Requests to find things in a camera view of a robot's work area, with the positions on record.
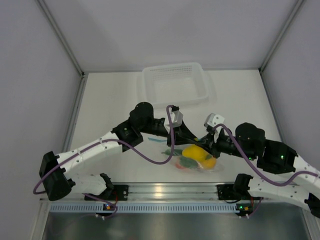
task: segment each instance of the table surface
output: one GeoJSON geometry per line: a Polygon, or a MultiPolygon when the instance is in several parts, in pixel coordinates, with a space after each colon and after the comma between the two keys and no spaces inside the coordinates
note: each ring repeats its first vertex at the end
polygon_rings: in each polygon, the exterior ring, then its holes
{"type": "MultiPolygon", "coordinates": [[[[211,88],[208,102],[180,108],[185,124],[197,137],[206,134],[203,123],[210,113],[215,113],[225,118],[224,123],[233,132],[239,124],[249,122],[264,129],[267,139],[280,141],[258,70],[213,70],[206,71],[206,74],[210,77],[211,88]]],[[[141,100],[137,87],[140,78],[141,72],[88,75],[71,149],[98,139],[128,119],[129,112],[141,100]]],[[[155,118],[165,114],[164,109],[154,111],[155,118]]],[[[156,161],[164,161],[166,156],[161,154],[164,147],[164,144],[150,141],[144,135],[144,142],[136,148],[156,161]]],[[[85,172],[106,173],[114,183],[233,182],[239,173],[256,175],[242,158],[227,154],[221,154],[216,171],[187,172],[171,163],[154,165],[133,151],[113,155],[88,167],[85,172]]]]}

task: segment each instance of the gray wall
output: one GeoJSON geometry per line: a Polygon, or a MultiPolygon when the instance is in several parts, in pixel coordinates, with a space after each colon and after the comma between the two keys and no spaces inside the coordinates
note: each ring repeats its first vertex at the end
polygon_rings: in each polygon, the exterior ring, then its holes
{"type": "Polygon", "coordinates": [[[1,0],[0,29],[0,235],[22,240],[42,156],[62,149],[80,78],[34,0],[1,0]]]}
{"type": "Polygon", "coordinates": [[[45,0],[85,71],[258,68],[296,0],[45,0]]]}
{"type": "Polygon", "coordinates": [[[320,1],[307,0],[264,71],[284,140],[320,169],[320,1]]]}

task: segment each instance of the perforated metal strip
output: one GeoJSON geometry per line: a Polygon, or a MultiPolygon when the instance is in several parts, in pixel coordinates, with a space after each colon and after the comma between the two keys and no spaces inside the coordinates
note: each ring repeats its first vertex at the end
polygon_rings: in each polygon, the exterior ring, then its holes
{"type": "MultiPolygon", "coordinates": [[[[52,213],[111,213],[104,203],[53,203],[52,213]]],[[[228,203],[118,203],[118,213],[238,213],[228,203]]]]}

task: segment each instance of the white plastic basket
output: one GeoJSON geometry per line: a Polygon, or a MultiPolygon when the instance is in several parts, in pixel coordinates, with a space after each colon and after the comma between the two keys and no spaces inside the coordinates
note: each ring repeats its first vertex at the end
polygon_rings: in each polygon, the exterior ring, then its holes
{"type": "Polygon", "coordinates": [[[147,67],[138,94],[154,108],[199,104],[209,98],[208,79],[199,63],[147,67]]]}

